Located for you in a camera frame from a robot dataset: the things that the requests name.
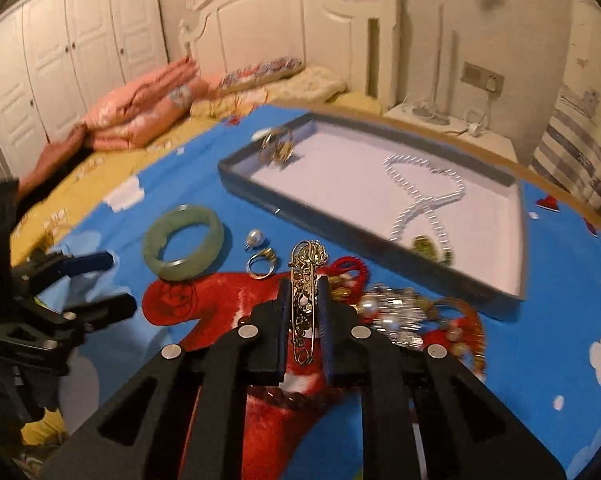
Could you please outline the amber gold bangle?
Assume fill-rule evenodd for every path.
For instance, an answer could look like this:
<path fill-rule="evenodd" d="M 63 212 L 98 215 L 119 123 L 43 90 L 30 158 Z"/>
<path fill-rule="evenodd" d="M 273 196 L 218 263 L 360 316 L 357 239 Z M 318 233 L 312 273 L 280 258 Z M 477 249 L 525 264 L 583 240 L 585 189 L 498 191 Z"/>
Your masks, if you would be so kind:
<path fill-rule="evenodd" d="M 440 344 L 484 380 L 487 337 L 477 311 L 464 300 L 452 297 L 428 300 L 424 311 L 424 347 Z"/>

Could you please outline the white bed headboard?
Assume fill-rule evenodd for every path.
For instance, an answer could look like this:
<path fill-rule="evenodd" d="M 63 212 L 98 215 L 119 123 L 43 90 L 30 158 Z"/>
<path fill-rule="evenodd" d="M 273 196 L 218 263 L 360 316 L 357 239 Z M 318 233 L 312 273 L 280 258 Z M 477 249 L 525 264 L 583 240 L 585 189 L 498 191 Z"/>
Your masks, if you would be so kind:
<path fill-rule="evenodd" d="M 194 14 L 179 42 L 205 77 L 291 56 L 385 107 L 398 102 L 400 0 L 202 0 Z"/>

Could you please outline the shallow grey jewelry tray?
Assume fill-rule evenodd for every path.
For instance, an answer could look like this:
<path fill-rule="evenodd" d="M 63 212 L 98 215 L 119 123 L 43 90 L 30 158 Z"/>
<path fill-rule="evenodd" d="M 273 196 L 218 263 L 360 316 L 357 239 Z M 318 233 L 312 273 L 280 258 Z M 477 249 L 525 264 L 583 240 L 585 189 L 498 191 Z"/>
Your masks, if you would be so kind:
<path fill-rule="evenodd" d="M 223 158 L 232 194 L 493 318 L 525 299 L 521 183 L 442 136 L 306 112 L 282 125 L 289 162 L 258 141 Z"/>

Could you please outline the gold brooch pin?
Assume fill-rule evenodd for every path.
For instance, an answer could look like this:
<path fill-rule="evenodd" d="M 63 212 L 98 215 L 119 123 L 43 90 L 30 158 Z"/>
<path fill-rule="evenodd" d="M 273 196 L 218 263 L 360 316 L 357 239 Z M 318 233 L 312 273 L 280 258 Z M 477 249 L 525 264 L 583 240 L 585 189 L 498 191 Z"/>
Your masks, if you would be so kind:
<path fill-rule="evenodd" d="M 317 270 L 329 256 L 320 240 L 298 242 L 290 257 L 291 331 L 293 358 L 298 365 L 313 360 L 317 333 Z"/>

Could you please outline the patterned curtain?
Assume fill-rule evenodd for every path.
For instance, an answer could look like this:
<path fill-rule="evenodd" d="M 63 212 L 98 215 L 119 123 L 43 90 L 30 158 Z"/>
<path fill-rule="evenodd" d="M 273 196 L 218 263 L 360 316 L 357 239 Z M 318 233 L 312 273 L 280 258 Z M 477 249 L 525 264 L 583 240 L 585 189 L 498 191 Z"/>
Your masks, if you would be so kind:
<path fill-rule="evenodd" d="M 601 214 L 601 7 L 570 1 L 563 82 L 530 168 Z"/>

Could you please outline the white desk lamp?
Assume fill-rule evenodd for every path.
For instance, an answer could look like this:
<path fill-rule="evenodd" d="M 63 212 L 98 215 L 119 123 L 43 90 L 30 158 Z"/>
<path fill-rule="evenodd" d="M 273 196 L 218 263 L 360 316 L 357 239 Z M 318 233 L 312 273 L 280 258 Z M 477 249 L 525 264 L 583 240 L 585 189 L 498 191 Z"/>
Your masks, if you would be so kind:
<path fill-rule="evenodd" d="M 445 5 L 440 3 L 437 10 L 437 35 L 435 42 L 435 55 L 433 65 L 433 78 L 431 78 L 431 86 L 429 96 L 425 100 L 419 101 L 412 107 L 412 114 L 427 122 L 427 124 L 435 126 L 449 126 L 450 119 L 442 112 L 439 112 L 437 107 L 437 96 L 440 82 L 440 70 L 441 70 L 441 55 L 442 55 L 442 41 L 443 41 L 443 16 L 445 15 Z"/>

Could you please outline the silver pearl brooch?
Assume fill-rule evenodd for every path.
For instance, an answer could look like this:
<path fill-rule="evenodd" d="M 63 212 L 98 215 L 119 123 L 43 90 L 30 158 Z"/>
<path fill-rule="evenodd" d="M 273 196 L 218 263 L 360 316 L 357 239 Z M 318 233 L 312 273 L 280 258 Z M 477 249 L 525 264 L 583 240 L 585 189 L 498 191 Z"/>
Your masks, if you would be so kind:
<path fill-rule="evenodd" d="M 391 288 L 374 284 L 355 306 L 363 321 L 387 337 L 393 344 L 411 350 L 422 350 L 422 328 L 426 313 L 423 297 L 411 287 Z"/>

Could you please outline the dark red cloth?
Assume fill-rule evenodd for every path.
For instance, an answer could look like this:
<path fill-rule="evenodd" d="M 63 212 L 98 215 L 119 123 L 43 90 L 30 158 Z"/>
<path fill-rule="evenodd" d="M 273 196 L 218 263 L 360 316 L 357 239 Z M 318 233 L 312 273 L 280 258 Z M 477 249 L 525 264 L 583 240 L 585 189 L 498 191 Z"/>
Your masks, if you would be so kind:
<path fill-rule="evenodd" d="M 88 133 L 87 125 L 78 122 L 69 131 L 67 138 L 63 141 L 55 141 L 46 144 L 41 152 L 36 166 L 25 177 L 18 182 L 17 200 L 20 202 L 38 186 L 50 179 L 66 162 L 74 157 L 84 146 L 84 137 Z"/>

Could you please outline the white nightstand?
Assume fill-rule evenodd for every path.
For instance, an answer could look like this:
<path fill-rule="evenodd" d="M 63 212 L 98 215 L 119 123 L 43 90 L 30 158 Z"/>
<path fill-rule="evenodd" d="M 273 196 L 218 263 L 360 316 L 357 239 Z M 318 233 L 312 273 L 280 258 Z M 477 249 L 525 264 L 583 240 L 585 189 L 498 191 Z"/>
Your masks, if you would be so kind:
<path fill-rule="evenodd" d="M 416 116 L 412 112 L 412 108 L 412 105 L 399 104 L 391 108 L 384 116 L 412 126 L 430 128 L 446 136 L 457 136 L 465 143 L 480 146 L 512 162 L 518 162 L 514 145 L 505 136 L 500 136 L 498 133 L 483 127 L 477 127 L 475 124 L 468 124 L 464 120 L 454 117 L 450 118 L 449 125 L 430 124 L 425 122 L 423 118 Z"/>

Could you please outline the green jade bangle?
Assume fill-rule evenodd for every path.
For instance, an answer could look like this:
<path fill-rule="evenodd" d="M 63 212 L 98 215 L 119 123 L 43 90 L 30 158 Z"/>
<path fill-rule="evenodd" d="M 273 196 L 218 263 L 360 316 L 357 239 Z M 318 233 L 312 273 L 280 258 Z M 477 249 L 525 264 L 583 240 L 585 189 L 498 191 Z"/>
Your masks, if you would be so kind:
<path fill-rule="evenodd" d="M 212 209 L 181 205 L 160 216 L 146 231 L 142 256 L 157 278 L 168 282 L 192 280 L 220 256 L 224 226 Z"/>

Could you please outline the pink folded quilt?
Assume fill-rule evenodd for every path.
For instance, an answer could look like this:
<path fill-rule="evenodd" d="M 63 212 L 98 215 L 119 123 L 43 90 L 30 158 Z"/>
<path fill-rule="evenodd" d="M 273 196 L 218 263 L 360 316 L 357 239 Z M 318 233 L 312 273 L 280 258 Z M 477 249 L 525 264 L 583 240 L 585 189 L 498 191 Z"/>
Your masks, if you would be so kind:
<path fill-rule="evenodd" d="M 206 98 L 209 83 L 186 56 L 108 92 L 87 112 L 84 143 L 95 151 L 144 148 Z"/>

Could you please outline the blue cartoon play mat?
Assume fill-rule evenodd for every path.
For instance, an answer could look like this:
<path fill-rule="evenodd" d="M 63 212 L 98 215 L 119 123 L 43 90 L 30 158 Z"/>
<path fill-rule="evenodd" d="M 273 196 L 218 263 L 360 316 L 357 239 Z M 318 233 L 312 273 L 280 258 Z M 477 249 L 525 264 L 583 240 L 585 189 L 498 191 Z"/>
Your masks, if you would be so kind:
<path fill-rule="evenodd" d="M 62 243 L 128 299 L 69 361 L 48 479 L 601 479 L 601 232 L 474 148 L 264 106 Z"/>

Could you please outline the wall power outlet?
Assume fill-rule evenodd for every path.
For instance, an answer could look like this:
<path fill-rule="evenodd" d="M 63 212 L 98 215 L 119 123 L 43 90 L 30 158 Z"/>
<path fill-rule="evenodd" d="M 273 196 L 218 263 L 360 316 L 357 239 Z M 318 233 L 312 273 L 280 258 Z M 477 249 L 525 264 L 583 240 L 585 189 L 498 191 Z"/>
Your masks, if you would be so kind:
<path fill-rule="evenodd" d="M 465 62 L 462 68 L 461 81 L 498 96 L 502 93 L 504 77 L 492 70 Z"/>

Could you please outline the white wardrobe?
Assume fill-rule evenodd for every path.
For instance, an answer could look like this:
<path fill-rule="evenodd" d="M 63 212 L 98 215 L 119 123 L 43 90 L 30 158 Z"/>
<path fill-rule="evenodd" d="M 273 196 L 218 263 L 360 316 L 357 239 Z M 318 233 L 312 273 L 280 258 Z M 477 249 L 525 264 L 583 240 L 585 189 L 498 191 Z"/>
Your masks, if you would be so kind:
<path fill-rule="evenodd" d="M 0 174 L 28 174 L 99 98 L 166 62 L 159 0 L 14 3 L 0 15 Z"/>

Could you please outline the yellow blanket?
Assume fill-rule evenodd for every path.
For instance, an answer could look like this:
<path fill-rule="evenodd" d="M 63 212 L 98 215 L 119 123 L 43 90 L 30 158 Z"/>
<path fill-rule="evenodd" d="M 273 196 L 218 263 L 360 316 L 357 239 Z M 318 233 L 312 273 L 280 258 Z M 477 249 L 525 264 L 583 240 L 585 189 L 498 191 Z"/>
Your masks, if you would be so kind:
<path fill-rule="evenodd" d="M 298 74 L 261 84 L 253 89 L 233 92 L 215 99 L 199 100 L 190 107 L 193 118 L 240 119 L 257 107 L 275 100 L 325 103 L 348 89 L 347 82 L 332 70 L 309 65 Z"/>

